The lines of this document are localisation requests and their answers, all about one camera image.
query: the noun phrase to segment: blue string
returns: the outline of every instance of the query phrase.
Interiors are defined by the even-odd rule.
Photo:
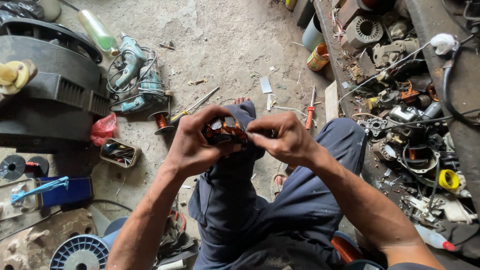
[[[50,191],[52,189],[55,189],[57,187],[64,186],[66,190],[68,190],[68,176],[62,177],[60,179],[57,179],[55,181],[52,181],[48,184],[43,184],[36,189],[33,189],[29,192],[21,191],[18,194],[12,194],[12,200],[10,204],[13,205],[14,202],[20,200],[21,202],[24,201],[25,197],[31,196],[31,195],[37,195],[46,191]]]

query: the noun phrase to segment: black plastic bag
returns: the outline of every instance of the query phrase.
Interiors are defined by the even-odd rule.
[[[32,0],[0,1],[0,25],[10,18],[27,18],[43,21],[43,7]]]

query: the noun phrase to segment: red bottle cap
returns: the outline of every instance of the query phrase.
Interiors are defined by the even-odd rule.
[[[448,251],[453,251],[455,249],[455,246],[448,242],[448,241],[445,241],[443,244],[442,244],[443,248],[448,250]]]

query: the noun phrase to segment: black machine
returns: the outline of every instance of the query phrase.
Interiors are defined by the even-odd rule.
[[[0,62],[28,59],[38,68],[0,107],[0,147],[55,154],[87,146],[94,121],[109,114],[100,51],[61,25],[24,18],[3,22],[0,44]]]

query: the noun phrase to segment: concrete floor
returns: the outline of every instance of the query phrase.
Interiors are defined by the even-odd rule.
[[[313,85],[321,101],[314,114],[318,127],[311,133],[316,135],[325,124],[324,89],[330,82],[307,68],[309,52],[301,43],[303,29],[293,22],[292,14],[281,2],[267,1],[206,1],[206,0],[71,0],[80,8],[96,13],[118,36],[123,31],[137,40],[141,46],[164,52],[159,42],[173,40],[175,51],[168,50],[160,57],[161,76],[170,80],[170,90],[175,92],[173,110],[190,107],[209,90],[220,86],[204,105],[214,103],[226,105],[238,96],[250,97],[257,115],[269,115],[281,110],[266,110],[266,94],[262,94],[259,79],[268,76],[278,106],[297,108],[306,112],[310,103]],[[83,31],[76,12],[62,5],[62,14],[57,21],[74,31]],[[101,66],[106,69],[110,60],[104,58]],[[207,78],[207,84],[189,86],[188,81]],[[285,85],[286,89],[277,88]],[[152,183],[161,161],[167,155],[171,137],[154,135],[156,127],[147,121],[147,116],[158,110],[167,110],[159,105],[153,110],[143,111],[127,117],[117,118],[115,138],[131,142],[142,148],[143,154],[132,169],[122,169],[104,161],[98,162],[96,154],[85,155],[87,160],[79,160],[78,169],[89,170],[94,166],[92,176],[96,198],[110,199],[134,208]],[[0,149],[0,158],[12,154],[12,149]],[[52,157],[50,175],[64,172],[56,166]],[[281,162],[268,153],[257,161],[254,167],[256,177],[253,185],[258,194],[270,196],[270,181],[273,174],[281,170]],[[195,177],[185,181],[194,186]],[[188,203],[192,189],[182,188],[179,201]],[[98,208],[110,220],[127,215],[116,206],[100,205]],[[180,210],[187,219],[186,231],[199,238],[197,224],[188,216],[188,206]],[[8,222],[1,222],[1,233],[5,234],[29,224],[35,215],[26,215]],[[351,225],[342,222],[342,230],[352,234]]]

